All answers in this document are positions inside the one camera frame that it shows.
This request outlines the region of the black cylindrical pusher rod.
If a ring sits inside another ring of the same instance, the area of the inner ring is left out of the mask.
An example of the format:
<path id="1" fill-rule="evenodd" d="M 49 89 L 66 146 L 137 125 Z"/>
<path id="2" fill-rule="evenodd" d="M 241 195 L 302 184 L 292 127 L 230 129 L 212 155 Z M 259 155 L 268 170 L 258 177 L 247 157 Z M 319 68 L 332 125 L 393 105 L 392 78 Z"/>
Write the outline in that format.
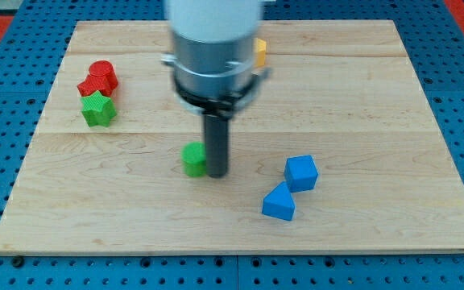
<path id="1" fill-rule="evenodd" d="M 229 123 L 217 116 L 203 117 L 206 171 L 213 178 L 221 178 L 228 172 Z"/>

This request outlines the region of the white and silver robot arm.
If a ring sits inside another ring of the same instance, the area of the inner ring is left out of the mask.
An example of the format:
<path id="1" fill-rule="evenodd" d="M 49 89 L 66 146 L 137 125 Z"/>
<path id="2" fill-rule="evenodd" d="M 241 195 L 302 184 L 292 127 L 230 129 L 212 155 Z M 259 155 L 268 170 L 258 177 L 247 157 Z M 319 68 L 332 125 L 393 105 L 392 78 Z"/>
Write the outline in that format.
<path id="1" fill-rule="evenodd" d="M 255 99 L 267 70 L 255 71 L 255 37 L 263 13 L 259 0 L 166 0 L 176 96 L 203 122 L 206 172 L 229 170 L 229 122 Z"/>

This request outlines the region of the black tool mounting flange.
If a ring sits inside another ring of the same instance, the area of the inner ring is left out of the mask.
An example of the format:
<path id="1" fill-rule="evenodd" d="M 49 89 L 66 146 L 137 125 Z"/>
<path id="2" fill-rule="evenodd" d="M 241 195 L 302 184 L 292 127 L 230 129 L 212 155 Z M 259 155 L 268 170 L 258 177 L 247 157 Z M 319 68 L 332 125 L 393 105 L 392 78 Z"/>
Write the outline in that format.
<path id="1" fill-rule="evenodd" d="M 270 69 L 261 69 L 251 74 L 251 80 L 239 91 L 231 91 L 217 97 L 201 97 L 184 89 L 173 77 L 175 95 L 180 104 L 196 115 L 213 115 L 221 119 L 232 119 L 234 115 L 246 109 L 259 95 L 261 84 L 271 75 Z"/>

